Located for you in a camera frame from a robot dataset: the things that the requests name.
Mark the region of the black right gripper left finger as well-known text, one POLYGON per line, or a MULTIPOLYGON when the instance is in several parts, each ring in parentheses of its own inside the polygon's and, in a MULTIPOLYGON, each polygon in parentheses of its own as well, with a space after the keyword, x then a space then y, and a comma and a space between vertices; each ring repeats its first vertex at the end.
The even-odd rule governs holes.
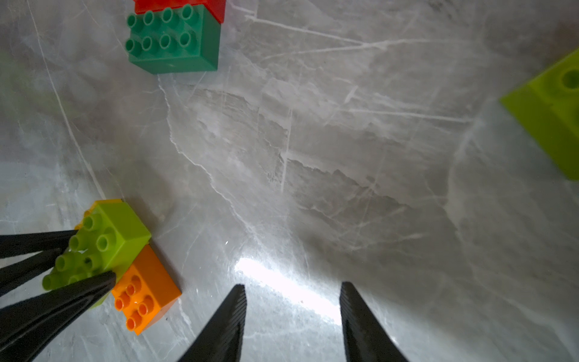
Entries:
POLYGON ((243 284, 233 286, 191 347, 183 361, 237 362, 241 359, 247 297, 243 284))

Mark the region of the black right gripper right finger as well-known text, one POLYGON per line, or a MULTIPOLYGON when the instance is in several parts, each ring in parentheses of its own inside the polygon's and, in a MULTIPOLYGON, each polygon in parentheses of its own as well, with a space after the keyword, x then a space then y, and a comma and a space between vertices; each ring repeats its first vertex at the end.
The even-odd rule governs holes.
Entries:
POLYGON ((339 303, 347 361, 408 362, 351 282, 342 283, 339 303))

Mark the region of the lime green long lego brick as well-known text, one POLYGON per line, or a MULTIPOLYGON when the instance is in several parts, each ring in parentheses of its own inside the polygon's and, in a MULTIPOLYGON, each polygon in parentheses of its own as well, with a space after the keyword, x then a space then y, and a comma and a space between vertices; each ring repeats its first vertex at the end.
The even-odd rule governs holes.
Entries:
POLYGON ((151 237, 128 203, 98 205, 69 238, 42 287, 54 291, 107 271, 120 280, 151 237))

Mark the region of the orange lego brick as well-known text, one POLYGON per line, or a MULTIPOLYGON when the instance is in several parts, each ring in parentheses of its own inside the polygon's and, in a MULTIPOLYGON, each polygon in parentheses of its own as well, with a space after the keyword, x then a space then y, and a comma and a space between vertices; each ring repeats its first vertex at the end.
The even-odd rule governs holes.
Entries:
POLYGON ((126 328, 139 336, 169 311, 182 295, 150 245, 146 245, 112 290, 114 307, 126 328))

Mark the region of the dark green lego brick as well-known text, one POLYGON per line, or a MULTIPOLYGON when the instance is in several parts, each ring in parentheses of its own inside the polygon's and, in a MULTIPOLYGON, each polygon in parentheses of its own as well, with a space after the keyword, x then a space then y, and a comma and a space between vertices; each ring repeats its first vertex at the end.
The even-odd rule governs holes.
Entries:
POLYGON ((154 75, 216 71, 221 24, 203 5, 166 8, 127 18, 128 60, 154 75))

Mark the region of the red lego brick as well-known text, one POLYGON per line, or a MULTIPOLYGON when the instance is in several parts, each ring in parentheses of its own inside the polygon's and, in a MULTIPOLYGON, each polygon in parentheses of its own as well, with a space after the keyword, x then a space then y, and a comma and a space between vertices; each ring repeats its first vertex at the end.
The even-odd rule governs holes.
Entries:
POLYGON ((144 14, 148 11, 162 11, 166 8, 179 9, 185 5, 203 5, 218 21, 223 24, 226 0, 134 0, 134 12, 144 14))

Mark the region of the yellow lego brick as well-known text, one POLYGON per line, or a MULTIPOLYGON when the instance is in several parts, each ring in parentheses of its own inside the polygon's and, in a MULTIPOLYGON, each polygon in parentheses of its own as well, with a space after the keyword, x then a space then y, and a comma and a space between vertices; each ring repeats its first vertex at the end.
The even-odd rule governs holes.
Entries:
POLYGON ((97 201, 95 201, 95 202, 91 205, 91 207, 84 212, 83 217, 81 218, 81 222, 80 222, 79 224, 77 224, 74 229, 75 229, 75 230, 81 229, 81 227, 83 226, 83 220, 84 220, 84 218, 87 217, 87 216, 89 216, 89 215, 91 215, 96 206, 98 206, 98 205, 105 205, 105 204, 116 204, 116 203, 122 203, 122 202, 123 202, 123 200, 120 199, 120 198, 119 198, 119 199, 106 199, 106 200, 97 200, 97 201))

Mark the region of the lime green lego brick front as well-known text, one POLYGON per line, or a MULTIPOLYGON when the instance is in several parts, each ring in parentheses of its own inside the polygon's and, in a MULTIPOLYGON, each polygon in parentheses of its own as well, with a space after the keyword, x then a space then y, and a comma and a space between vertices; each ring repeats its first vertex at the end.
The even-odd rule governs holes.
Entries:
POLYGON ((578 51, 500 99, 568 179, 578 179, 578 51))

